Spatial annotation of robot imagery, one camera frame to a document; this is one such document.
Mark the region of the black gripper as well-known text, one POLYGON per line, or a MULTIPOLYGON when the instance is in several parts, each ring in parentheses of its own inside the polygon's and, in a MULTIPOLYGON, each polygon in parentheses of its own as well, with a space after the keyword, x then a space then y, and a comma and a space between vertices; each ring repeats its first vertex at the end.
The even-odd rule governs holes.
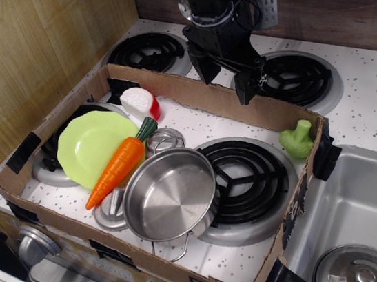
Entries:
POLYGON ((252 16, 249 10, 238 10, 217 26, 185 26, 187 51, 197 74, 211 84, 227 68, 235 72, 234 85, 241 105, 248 105, 267 81, 265 58, 252 47, 252 16))

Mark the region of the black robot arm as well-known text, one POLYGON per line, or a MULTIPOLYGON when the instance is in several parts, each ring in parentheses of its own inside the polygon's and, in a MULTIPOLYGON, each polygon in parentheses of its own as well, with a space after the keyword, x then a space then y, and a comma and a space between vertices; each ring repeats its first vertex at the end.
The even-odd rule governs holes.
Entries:
POLYGON ((263 15, 255 0, 188 0, 191 26, 183 28, 190 61, 210 84, 222 69, 234 74, 241 104, 260 93, 265 57, 252 47, 253 30, 263 15))

